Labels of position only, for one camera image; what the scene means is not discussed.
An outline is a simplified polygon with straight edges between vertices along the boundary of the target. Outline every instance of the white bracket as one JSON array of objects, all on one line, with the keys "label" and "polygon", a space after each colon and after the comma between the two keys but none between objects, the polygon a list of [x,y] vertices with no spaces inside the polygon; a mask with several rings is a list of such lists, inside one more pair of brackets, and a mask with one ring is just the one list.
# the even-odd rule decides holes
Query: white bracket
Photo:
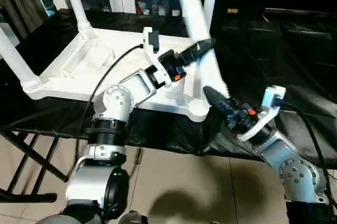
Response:
[{"label": "white bracket", "polygon": [[162,82],[165,82],[165,87],[170,87],[172,86],[170,76],[164,66],[159,62],[157,55],[153,53],[153,45],[148,43],[148,34],[152,33],[152,31],[151,27],[144,27],[143,30],[145,57],[150,65],[154,65],[157,68],[155,77],[158,83],[161,84]]},{"label": "white bracket", "polygon": [[285,88],[282,86],[269,86],[264,91],[261,108],[263,111],[258,114],[259,121],[246,133],[237,135],[240,141],[247,141],[255,136],[267,123],[278,115],[280,106],[273,106],[276,99],[283,99]]}]

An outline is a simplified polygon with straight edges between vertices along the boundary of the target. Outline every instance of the black cloth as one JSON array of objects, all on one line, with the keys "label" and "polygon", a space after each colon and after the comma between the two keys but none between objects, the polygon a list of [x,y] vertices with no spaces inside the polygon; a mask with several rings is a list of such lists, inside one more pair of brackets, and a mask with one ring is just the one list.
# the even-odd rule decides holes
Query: black cloth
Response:
[{"label": "black cloth", "polygon": [[[88,12],[87,16],[95,28],[142,32],[144,26],[152,26],[162,35],[187,36],[179,17],[101,12]],[[17,49],[39,75],[76,34],[74,16],[69,11],[60,11]],[[219,67],[231,95],[259,107],[267,85],[286,87],[286,100],[306,113],[327,165],[337,168],[336,26],[222,20],[213,25],[212,35],[216,39]],[[31,100],[3,60],[0,60],[0,88],[0,129],[64,138],[73,138],[78,133],[85,102],[52,97]],[[90,126],[92,114],[91,107],[85,127]],[[318,163],[308,130],[295,112],[281,111],[275,123],[306,158]],[[135,109],[128,132],[128,145],[260,160],[237,142],[213,109],[202,123],[193,123],[182,115]]]}]

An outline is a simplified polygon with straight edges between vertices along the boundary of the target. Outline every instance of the orange part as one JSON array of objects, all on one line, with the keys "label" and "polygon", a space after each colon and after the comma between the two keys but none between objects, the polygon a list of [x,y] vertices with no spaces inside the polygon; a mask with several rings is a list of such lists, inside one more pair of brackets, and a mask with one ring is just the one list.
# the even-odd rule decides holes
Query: orange part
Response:
[{"label": "orange part", "polygon": [[255,115],[256,111],[253,108],[248,109],[248,114]]},{"label": "orange part", "polygon": [[175,81],[178,81],[179,79],[181,79],[181,76],[180,76],[180,75],[175,75],[175,76],[174,76],[174,80],[175,80]]}]

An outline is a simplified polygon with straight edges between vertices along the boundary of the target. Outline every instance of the black cable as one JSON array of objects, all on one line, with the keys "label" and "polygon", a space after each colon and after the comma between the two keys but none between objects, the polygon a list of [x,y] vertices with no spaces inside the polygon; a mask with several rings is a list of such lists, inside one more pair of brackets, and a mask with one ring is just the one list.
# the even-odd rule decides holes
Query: black cable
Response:
[{"label": "black cable", "polygon": [[288,103],[288,102],[285,102],[283,100],[277,100],[277,102],[281,105],[281,106],[286,106],[286,107],[290,107],[292,108],[293,110],[295,110],[298,115],[302,118],[306,128],[308,129],[309,131],[309,134],[310,134],[310,137],[312,139],[312,142],[314,143],[314,146],[315,146],[315,149],[317,151],[317,154],[318,154],[318,157],[319,157],[319,161],[321,163],[321,167],[323,169],[323,173],[324,173],[324,176],[325,176],[325,179],[326,179],[326,183],[327,183],[327,187],[326,187],[326,195],[329,199],[329,207],[330,207],[330,211],[331,211],[331,214],[334,215],[334,210],[333,210],[333,206],[334,206],[334,203],[333,203],[333,198],[332,198],[332,192],[331,192],[331,185],[330,185],[330,179],[329,179],[329,173],[328,173],[328,170],[325,166],[325,161],[324,161],[324,157],[323,157],[323,154],[322,154],[322,150],[318,144],[318,141],[316,139],[316,136],[315,136],[315,133],[308,121],[308,119],[306,118],[306,115],[304,113],[302,113],[302,111],[300,111],[296,106]]},{"label": "black cable", "polygon": [[133,177],[133,175],[136,173],[137,167],[141,164],[142,156],[143,156],[143,147],[139,147],[135,155],[135,160],[133,163],[132,170],[130,172],[130,178]]},{"label": "black cable", "polygon": [[93,101],[94,97],[95,97],[95,93],[97,92],[97,90],[99,89],[99,87],[101,86],[101,84],[103,83],[104,79],[106,78],[106,76],[111,72],[111,70],[119,63],[119,61],[121,61],[127,54],[129,54],[130,52],[134,51],[135,49],[138,48],[143,48],[143,44],[139,44],[137,46],[132,47],[131,49],[129,49],[127,52],[125,52],[122,56],[120,56],[111,66],[110,68],[106,71],[106,73],[103,75],[103,77],[101,78],[101,80],[98,82],[98,84],[96,85],[94,91],[92,92],[90,99],[88,100],[88,102],[86,103],[85,109],[83,111],[83,114],[81,116],[81,120],[80,120],[80,127],[78,128],[78,133],[76,136],[76,153],[75,153],[75,162],[77,162],[77,158],[78,158],[78,146],[79,146],[79,141],[80,141],[80,137],[83,131],[83,124],[84,124],[84,118],[85,115],[89,109],[89,106],[91,104],[91,102]]}]

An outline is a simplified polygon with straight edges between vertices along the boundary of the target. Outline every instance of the tile floor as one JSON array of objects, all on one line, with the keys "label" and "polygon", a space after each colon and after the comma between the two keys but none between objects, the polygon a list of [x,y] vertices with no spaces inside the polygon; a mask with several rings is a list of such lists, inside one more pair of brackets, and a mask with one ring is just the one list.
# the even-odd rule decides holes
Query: tile floor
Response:
[{"label": "tile floor", "polygon": [[[51,142],[52,138],[40,136],[35,150],[45,156]],[[52,159],[64,173],[71,167],[74,147],[74,140],[61,139]],[[128,147],[124,164],[132,174],[127,211],[137,210],[147,215],[149,223],[288,222],[283,188],[272,169],[262,162],[143,149],[141,163],[136,166],[137,151]],[[9,185],[21,157],[18,149],[0,138],[1,188]],[[30,192],[38,173],[39,165],[29,160],[15,192]],[[337,194],[337,184],[332,182]],[[65,206],[65,189],[65,183],[47,172],[40,192],[56,192],[58,200],[55,203],[0,203],[0,223],[34,224],[58,213]]]}]

